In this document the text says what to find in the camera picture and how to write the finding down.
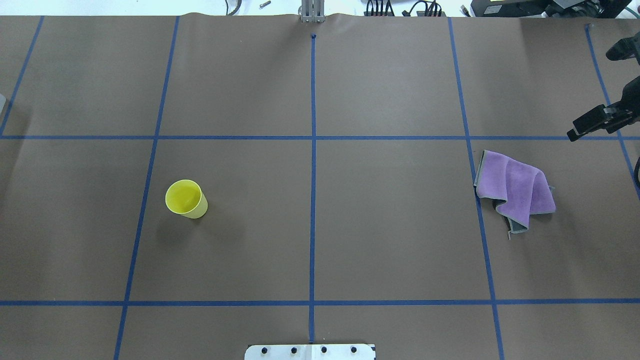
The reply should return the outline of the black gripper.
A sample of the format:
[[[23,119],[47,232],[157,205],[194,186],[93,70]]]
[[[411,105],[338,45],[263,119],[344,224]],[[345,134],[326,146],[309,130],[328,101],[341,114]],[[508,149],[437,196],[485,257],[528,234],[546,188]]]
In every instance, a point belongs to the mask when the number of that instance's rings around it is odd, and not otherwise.
[[[566,135],[570,142],[578,141],[588,133],[594,132],[605,124],[609,134],[624,126],[633,125],[640,116],[640,76],[624,85],[619,101],[608,105],[596,105],[573,121],[573,129]]]

